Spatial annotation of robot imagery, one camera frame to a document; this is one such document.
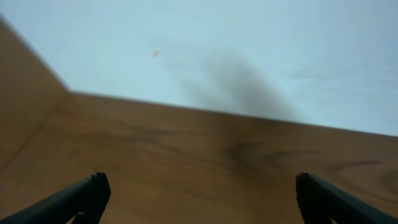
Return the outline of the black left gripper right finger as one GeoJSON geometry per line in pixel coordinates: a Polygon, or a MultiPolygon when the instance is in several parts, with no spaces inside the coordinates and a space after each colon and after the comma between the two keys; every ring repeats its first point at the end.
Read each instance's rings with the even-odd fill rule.
{"type": "Polygon", "coordinates": [[[392,217],[307,172],[295,180],[296,200],[305,224],[397,224],[392,217]]]}

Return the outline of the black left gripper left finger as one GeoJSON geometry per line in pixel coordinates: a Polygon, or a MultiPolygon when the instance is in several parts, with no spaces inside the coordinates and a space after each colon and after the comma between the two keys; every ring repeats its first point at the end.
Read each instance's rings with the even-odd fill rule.
{"type": "Polygon", "coordinates": [[[1,224],[98,224],[111,196],[104,172],[89,177],[1,219],[1,224]]]}

